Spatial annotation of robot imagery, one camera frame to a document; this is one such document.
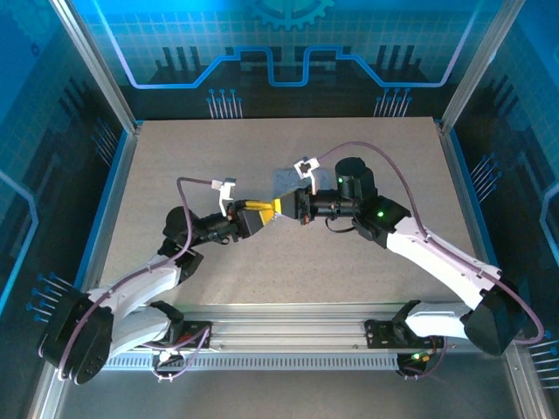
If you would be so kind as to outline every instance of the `metal extrusion rail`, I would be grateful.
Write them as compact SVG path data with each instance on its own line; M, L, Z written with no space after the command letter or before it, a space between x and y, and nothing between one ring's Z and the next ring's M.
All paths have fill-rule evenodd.
M413 349L368 349L364 321L391 319L400 304L215 305L182 307L189 320L212 322L210 347L192 369L395 370L397 354ZM477 352L466 340L451 353ZM110 360L105 370L150 369L157 351L137 349ZM169 364L180 367L182 362Z

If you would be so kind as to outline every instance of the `table surface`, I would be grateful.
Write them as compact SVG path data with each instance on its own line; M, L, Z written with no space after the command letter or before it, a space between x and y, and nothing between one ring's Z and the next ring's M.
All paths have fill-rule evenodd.
M140 138L114 229L102 284L146 263L161 246L169 210L181 204L178 176L237 179L235 199L272 198L273 172L345 141L369 141L388 153L408 180L424 223L472 253L456 191L431 118L148 121ZM390 166L367 148L339 152L362 157L379 193L409 208ZM219 212L218 193L188 184L190 208ZM340 227L348 220L334 222ZM412 262L357 233L334 234L322 220L302 227L279 218L237 244L197 247L196 274L164 299L175 304L396 302L456 300Z

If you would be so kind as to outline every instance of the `gear icon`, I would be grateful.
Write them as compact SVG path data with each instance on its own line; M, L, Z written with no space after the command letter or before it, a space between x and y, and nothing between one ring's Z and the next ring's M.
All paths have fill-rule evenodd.
M294 26L302 30L305 24L314 24L317 17L326 16L326 8L334 0L250 0L252 17L262 24L272 24L274 30L290 31Z
M31 41L39 41L50 32L55 16L48 0L7 0L6 7Z

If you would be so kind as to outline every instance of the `cable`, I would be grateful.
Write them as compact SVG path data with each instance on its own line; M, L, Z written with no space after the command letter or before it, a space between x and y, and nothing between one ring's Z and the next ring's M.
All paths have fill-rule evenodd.
M445 358L447 348L448 348L448 342L446 337L444 337L443 350L441 351L440 356L438 357L437 363L433 365L433 367L427 372L421 371L420 369L414 367L404 367L404 369L407 369L412 373L416 373L415 375L416 380L422 380L424 378L427 378L429 375L437 371L437 369L440 367L440 364L443 363L443 359Z
M200 352L200 349L202 349L202 345L204 344L204 342L205 342L206 338L208 337L209 333L210 333L210 328L205 327L204 328L204 335L202 336L202 339L200 340L200 343L198 343L196 351L194 351L194 353L189 357L188 361L185 360L184 367L178 373L169 374L168 376L161 375L159 373L159 371L157 371L157 368L159 367L159 365L157 365L151 370L152 374L155 375L159 380L173 381L175 378L178 378L181 375L183 375L184 373L186 373L189 370L192 363L194 363L194 360L198 356L198 354Z
M176 179L176 187L178 188L178 193L181 197L181 200L183 201L184 216L186 217L187 236L186 236L186 242L184 243L183 248L172 258L165 259L161 262L158 262L157 264L154 264L153 266L147 266L145 268L141 268L139 271L128 274L126 277L124 277L123 279L118 281L116 284L111 286L106 292L101 294L101 296L96 301L93 302L91 307L89 307L89 309L86 311L86 313L83 315L83 317L78 321L78 324L73 329L72 334L70 335L70 339L68 339L68 341L66 342L66 346L64 348L64 351L62 352L62 356L60 357L59 380L63 381L65 379L64 368L66 367L66 362L68 361L68 357L70 356L70 352L72 351L73 344L75 343L76 339L78 339L79 332L81 332L81 330L84 328L84 325L89 320L89 318L91 317L91 315L95 311L95 309L97 307L99 307L101 305L101 303L103 303L103 301L109 299L111 297L111 295L113 294L113 292L115 292L116 290L118 290L119 288L121 288L122 286L127 284L132 279L134 279L134 278L136 278L140 275L143 275L144 273L148 273L148 272L150 272L154 269L159 269L162 266L177 260L184 253L186 253L186 251L189 249L190 242L192 241L192 220L190 219L189 206L188 206L188 203L186 201L186 196L184 195L183 186L182 186L181 182L193 182L193 183L199 183L199 184L203 184L203 185L211 185L211 182L210 181L203 181L203 180L200 180L200 179L193 179L193 178L190 178L190 177L179 177L178 179Z
M144 343L142 346L143 347L148 347L150 349L159 349L159 350L166 350L166 351L176 351L178 348L180 347L185 347L186 345L196 341L196 339L198 339L200 336L202 336L202 334L204 333L204 329L202 329L201 331L199 331L198 333L194 334L193 336L190 336L188 339L180 341L174 345L161 345L158 344L156 342L153 343Z
M427 230L423 226L423 223L421 222L418 207L416 205L416 200L413 197L413 194L411 193L410 185L405 180L404 174L400 171L400 169L398 168L396 163L386 153L384 153L382 151L382 149L380 149L379 147L377 147L373 144L369 144L368 142L364 142L364 141L348 141L348 142L344 142L343 144L340 144L337 147L332 148L326 154L319 157L318 162L321 162L322 160L329 157L332 153L336 152L337 150L339 150L341 148L345 148L347 146L362 146L362 147L370 148L370 149L376 151L378 154L380 154L384 158L384 160L387 161L390 164L390 166L394 169L398 178L400 179L400 182L404 186L405 192L408 196L408 199L410 200L411 211L413 212L413 216L416 218L416 222L418 223L418 228L421 231L421 234L422 234L424 240L428 243L431 243L433 246L435 246L435 248L437 248L439 251L443 252L446 256L453 259L455 262L458 262L459 264L462 264L462 266L465 266L466 268L471 269L472 271L477 271L479 269L475 264L472 264L469 261L461 258L460 256L455 255L453 252L446 249L439 242L437 242L436 240L433 240L433 238L429 235L429 233L427 232ZM530 339L515 339L514 343L519 343L519 344L522 344L522 345L532 345L532 344L538 343L540 340L542 340L543 335L545 334L545 330L543 329L542 321L538 318L537 314L535 314L534 310L532 310L532 307L530 307L523 299L521 299L520 296L518 294L516 294L516 292L514 292L507 285L505 285L501 281L499 281L499 278L495 278L493 275L490 275L487 272L483 272L483 271L480 272L480 276L489 280L489 281L491 281L494 285L499 286L499 288L501 290L506 292L516 303L518 303L518 305L520 307L522 307L522 310L524 310L526 312L526 314L530 317L530 319L532 319L532 321L534 322L535 327L537 328L537 331L538 331L537 335L534 338L530 338Z
M326 226L328 227L328 229L330 231L332 231L333 233L349 233L350 231L355 230L355 227L348 227L347 229L340 229L340 230L334 230L332 227L330 227L328 225L328 217L324 218L324 223L326 224Z

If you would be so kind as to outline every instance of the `enclosure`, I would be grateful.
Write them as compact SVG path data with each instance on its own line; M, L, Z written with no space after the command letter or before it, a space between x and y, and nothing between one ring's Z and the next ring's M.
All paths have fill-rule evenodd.
M557 22L552 0L2 2L5 417L556 417ZM406 381L363 322L456 294L357 234L280 217L204 244L164 294L213 323L193 371L158 383L136 352L76 386L38 356L48 281L86 291L146 264L181 204L177 177L234 178L235 199L270 201L301 185L296 161L347 141L394 159L432 231L527 279L541 343L492 357L450 339L436 374ZM366 148L321 162L322 188L347 156L408 205ZM199 216L217 195L186 189Z

